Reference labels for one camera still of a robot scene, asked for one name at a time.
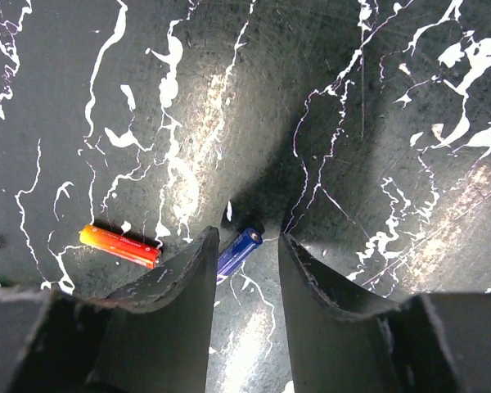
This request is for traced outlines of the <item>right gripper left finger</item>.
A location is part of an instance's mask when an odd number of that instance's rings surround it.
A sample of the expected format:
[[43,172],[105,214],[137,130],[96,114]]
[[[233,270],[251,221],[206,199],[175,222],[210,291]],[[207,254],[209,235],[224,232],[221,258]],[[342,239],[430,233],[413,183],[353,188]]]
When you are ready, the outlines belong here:
[[0,289],[0,392],[202,392],[219,233],[108,297]]

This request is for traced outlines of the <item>blue AAA battery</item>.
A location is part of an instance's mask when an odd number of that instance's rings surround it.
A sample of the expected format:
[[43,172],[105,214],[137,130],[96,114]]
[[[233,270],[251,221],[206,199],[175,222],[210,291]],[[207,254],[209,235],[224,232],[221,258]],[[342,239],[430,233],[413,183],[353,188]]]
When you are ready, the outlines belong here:
[[254,228],[245,228],[239,233],[218,255],[216,285],[231,276],[249,254],[262,244],[262,234]]

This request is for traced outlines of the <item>red AAA battery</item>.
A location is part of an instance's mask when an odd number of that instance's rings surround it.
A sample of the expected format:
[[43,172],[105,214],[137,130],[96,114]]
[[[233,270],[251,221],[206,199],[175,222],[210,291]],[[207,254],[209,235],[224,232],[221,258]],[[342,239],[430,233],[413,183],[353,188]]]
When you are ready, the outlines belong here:
[[162,256],[159,247],[149,246],[90,224],[80,231],[79,240],[85,246],[104,251],[147,269],[154,269]]

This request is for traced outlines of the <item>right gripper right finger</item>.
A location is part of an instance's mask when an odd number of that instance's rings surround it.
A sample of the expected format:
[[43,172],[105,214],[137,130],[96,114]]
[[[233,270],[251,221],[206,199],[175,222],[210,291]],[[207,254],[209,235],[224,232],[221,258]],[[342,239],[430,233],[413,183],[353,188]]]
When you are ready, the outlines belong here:
[[283,234],[279,276],[298,392],[491,392],[491,294],[387,300]]

